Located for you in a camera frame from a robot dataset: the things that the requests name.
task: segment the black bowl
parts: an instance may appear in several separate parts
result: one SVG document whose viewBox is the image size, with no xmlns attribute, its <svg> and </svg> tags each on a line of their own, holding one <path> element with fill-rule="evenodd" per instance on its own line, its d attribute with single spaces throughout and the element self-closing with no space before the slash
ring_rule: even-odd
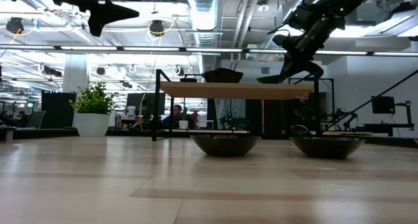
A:
<svg viewBox="0 0 418 224">
<path fill-rule="evenodd" d="M 205 153 L 217 157 L 238 157 L 247 154 L 261 139 L 259 136 L 201 136 L 191 139 Z"/>
<path fill-rule="evenodd" d="M 285 79 L 282 75 L 274 75 L 258 78 L 257 81 L 260 84 L 281 84 Z"/>
<path fill-rule="evenodd" d="M 327 159 L 345 159 L 365 141 L 365 139 L 344 137 L 291 137 L 290 139 L 305 155 Z"/>
<path fill-rule="evenodd" d="M 239 83 L 244 73 L 226 68 L 218 68 L 203 73 L 203 78 L 208 83 Z"/>
<path fill-rule="evenodd" d="M 181 78 L 180 81 L 183 83 L 197 83 L 197 79 L 195 78 Z"/>
</svg>

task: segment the silver air duct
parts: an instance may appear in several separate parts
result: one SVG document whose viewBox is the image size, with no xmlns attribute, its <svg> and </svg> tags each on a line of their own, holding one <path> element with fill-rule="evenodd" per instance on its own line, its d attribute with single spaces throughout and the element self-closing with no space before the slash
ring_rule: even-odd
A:
<svg viewBox="0 0 418 224">
<path fill-rule="evenodd" d="M 221 0 L 188 0 L 190 4 L 190 20 L 193 29 L 199 31 L 213 31 L 219 27 L 220 1 Z M 198 47 L 218 47 L 219 35 L 211 33 L 195 33 L 195 42 Z M 199 56 L 199 68 L 201 72 L 218 68 L 220 58 L 218 56 Z"/>
</svg>

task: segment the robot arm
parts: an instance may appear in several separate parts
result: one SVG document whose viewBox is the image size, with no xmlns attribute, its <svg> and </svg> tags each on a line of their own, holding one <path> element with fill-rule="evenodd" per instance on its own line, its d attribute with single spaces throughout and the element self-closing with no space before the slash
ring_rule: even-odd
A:
<svg viewBox="0 0 418 224">
<path fill-rule="evenodd" d="M 303 1 L 283 25 L 303 30 L 304 33 L 297 37 L 276 35 L 273 38 L 273 42 L 287 50 L 281 74 L 260 78 L 258 81 L 264 84 L 278 84 L 302 71 L 321 77 L 323 69 L 312 62 L 316 51 L 324 48 L 325 41 L 335 29 L 345 29 L 344 16 L 352 13 L 363 1 L 320 0 L 311 5 Z"/>
</svg>

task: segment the computer monitor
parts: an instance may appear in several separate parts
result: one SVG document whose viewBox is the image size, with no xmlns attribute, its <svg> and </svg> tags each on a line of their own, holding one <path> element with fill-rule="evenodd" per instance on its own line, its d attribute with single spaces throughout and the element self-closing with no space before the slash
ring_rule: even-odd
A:
<svg viewBox="0 0 418 224">
<path fill-rule="evenodd" d="M 373 114 L 394 114 L 393 97 L 376 97 L 372 101 Z"/>
<path fill-rule="evenodd" d="M 128 106 L 135 106 L 135 114 L 139 114 L 140 103 L 142 100 L 142 96 L 145 93 L 129 93 L 126 107 Z M 145 98 L 142 102 L 142 115 L 143 116 L 151 116 L 154 115 L 154 102 L 155 102 L 155 93 L 147 93 L 145 94 Z M 158 106 L 158 114 L 163 115 L 165 111 L 165 93 L 159 94 L 159 106 Z"/>
</svg>

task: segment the green leaves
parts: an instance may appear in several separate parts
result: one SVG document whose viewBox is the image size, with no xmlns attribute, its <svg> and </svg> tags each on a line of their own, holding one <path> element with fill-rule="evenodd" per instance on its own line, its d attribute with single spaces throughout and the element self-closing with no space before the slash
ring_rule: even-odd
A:
<svg viewBox="0 0 418 224">
<path fill-rule="evenodd" d="M 108 114 L 116 105 L 113 101 L 113 94 L 108 97 L 105 94 L 106 84 L 99 82 L 96 86 L 90 86 L 85 89 L 78 88 L 81 95 L 74 103 L 70 100 L 70 105 L 78 113 L 91 113 L 91 114 Z"/>
</svg>

